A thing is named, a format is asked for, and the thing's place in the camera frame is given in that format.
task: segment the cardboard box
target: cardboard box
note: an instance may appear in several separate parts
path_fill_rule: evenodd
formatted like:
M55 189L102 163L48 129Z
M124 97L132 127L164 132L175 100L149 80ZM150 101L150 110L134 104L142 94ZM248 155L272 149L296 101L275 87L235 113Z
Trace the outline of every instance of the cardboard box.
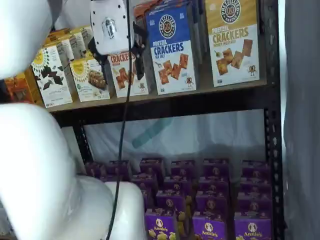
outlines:
M256 0L205 0L215 87L260 79Z
M40 49L31 66L46 108L73 102L77 91L60 41Z
M197 46L192 4L163 7L146 16L159 95L197 89Z
M164 183L165 163L160 157L142 158L140 162L140 171L146 174L156 174L158 185L162 186Z
M101 66L93 57L85 57L70 63L75 87L81 102L110 99L113 84L104 79Z
M196 211L192 217L195 240L226 240L226 220L210 211Z
M145 212L145 224L150 240L179 240L176 213L163 208L150 208Z
M124 98L128 94L129 87L129 52L121 52L108 56L110 71L114 82L115 92L118 98ZM136 56L132 54L132 72L130 96L148 95L150 84L146 74L138 80L136 69Z
M10 99L13 103L29 103L43 106L31 67L17 76L4 80Z

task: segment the cracker image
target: cracker image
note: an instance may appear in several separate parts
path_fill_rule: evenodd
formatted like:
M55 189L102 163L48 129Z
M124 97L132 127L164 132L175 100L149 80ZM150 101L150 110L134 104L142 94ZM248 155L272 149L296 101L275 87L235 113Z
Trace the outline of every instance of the cracker image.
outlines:
M234 59L234 56L232 54L232 50L228 48L227 50L224 50L222 52L223 58L226 60L227 64L230 64L232 60Z
M134 72L131 72L131 85L134 84L134 79L135 79L135 73L134 73Z
M218 67L220 76L228 72L227 65L228 65L228 62L225 58L221 58L218 61L216 61L216 66Z
M173 69L172 69L172 73L171 73L171 77L179 80L180 72L181 72L181 67L178 64L174 64Z
M187 69L188 68L188 59L189 59L189 55L187 54L180 54L180 66L183 69Z
M126 69L124 67L119 69L119 73L120 73L120 77L122 78L123 81L129 80L128 74L127 74Z
M104 76L101 72L91 70L89 72L89 79L88 79L89 84L92 86L95 86L98 89L106 89L107 83L106 80L104 79Z
M172 73L172 64L170 60L165 61L163 63L164 69L166 70L166 74L169 76Z
M240 69L243 59L244 59L244 55L242 54L242 52L235 51L235 54L233 56L233 60L231 63L232 67L235 67L236 69Z
M242 48L242 54L244 56L250 57L251 56L251 50L252 50L252 43L253 41L250 39L245 39L243 41L243 48Z
M124 83L124 81L123 81L123 79L122 79L121 76L117 76L117 77L116 77L116 81L117 81L117 83L118 83L119 89L124 89L124 88L126 87L126 86L125 86L125 83Z
M168 75L167 75L167 70L162 69L159 71L159 76L161 79L161 83L162 84L168 84L169 83L169 79L168 79Z

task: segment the cracker box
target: cracker box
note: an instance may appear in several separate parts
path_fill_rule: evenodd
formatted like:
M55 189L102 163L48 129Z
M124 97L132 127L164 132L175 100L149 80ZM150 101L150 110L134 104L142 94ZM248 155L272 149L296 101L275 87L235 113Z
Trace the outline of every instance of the cracker box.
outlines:
M176 212L178 220L178 231L181 237L187 237L190 231L190 218L187 214L185 195L174 189L159 190L156 194L159 207L169 208Z
M110 161L106 167L106 173L110 175L117 175L119 172L124 181L130 181L132 177L131 166L128 160Z
M59 40L63 45L69 63L75 59L81 58L81 50L78 47L75 35L68 33L63 36L59 36Z
M108 56L108 61L110 63L116 96L118 98L124 98L128 94L129 86L129 52L111 54ZM130 96L148 95L150 92L150 84L145 74L141 79L138 79L135 61L136 56L132 54Z
M151 11L146 23L158 94L196 90L192 5L184 3Z
M256 0L205 0L215 87L260 79Z
M131 178L131 182L136 184L140 189L148 189L152 190L153 195L155 196L158 192L158 182L155 174L134 174Z
M81 102L105 100L113 96L113 84L105 80L101 66L93 57L74 60L70 68Z
M60 41L40 49L31 66L46 108L73 102L77 91Z
M196 211L192 217L195 240L226 240L225 218L210 211Z
M229 160L226 158L206 158L203 160L203 175L209 178L229 179Z
M228 215L228 199L222 192L198 191L195 201L199 211L213 211L225 217Z
M171 163L171 175L187 179L196 178L196 163L194 160L180 160Z
M43 105L31 67L17 76L6 78L4 82L13 103Z
M145 212L149 240L179 240L176 213L169 209L149 208Z
M156 174L158 185L162 186L164 182L165 165L160 157L142 158L140 162L140 171L146 174Z

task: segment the yellow cracker box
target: yellow cracker box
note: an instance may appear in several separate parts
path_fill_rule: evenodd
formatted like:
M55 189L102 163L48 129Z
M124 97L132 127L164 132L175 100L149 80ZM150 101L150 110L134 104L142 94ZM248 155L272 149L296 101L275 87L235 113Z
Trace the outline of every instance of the yellow cracker box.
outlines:
M256 0L205 0L215 87L260 79Z
M77 59L70 67L81 102L110 99L114 94L113 85L104 79L101 66L93 57Z

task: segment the blue cracker box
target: blue cracker box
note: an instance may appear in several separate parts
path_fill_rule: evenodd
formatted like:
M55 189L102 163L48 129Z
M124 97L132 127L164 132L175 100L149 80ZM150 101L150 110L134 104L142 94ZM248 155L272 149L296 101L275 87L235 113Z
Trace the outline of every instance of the blue cracker box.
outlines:
M158 94L195 91L198 71L192 5L187 2L151 11L146 25Z

